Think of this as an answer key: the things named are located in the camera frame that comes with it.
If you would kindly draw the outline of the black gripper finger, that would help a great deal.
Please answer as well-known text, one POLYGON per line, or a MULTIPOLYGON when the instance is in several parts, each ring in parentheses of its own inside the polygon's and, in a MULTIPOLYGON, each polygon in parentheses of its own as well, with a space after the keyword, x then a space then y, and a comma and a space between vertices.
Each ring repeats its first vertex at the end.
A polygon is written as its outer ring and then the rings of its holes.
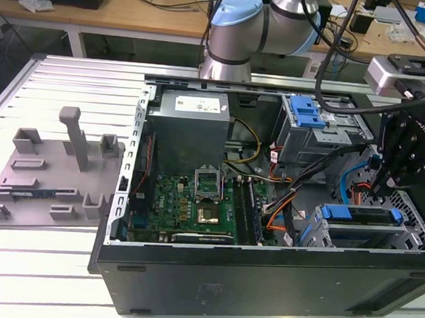
POLYGON ((425 187, 425 163, 415 167, 389 165, 379 182, 378 196, 390 195, 394 190, 425 187))
POLYGON ((377 147, 381 165, 370 183, 374 194, 388 195, 392 189, 416 183, 418 174, 411 158, 418 139, 414 124, 405 111, 382 116, 377 147))

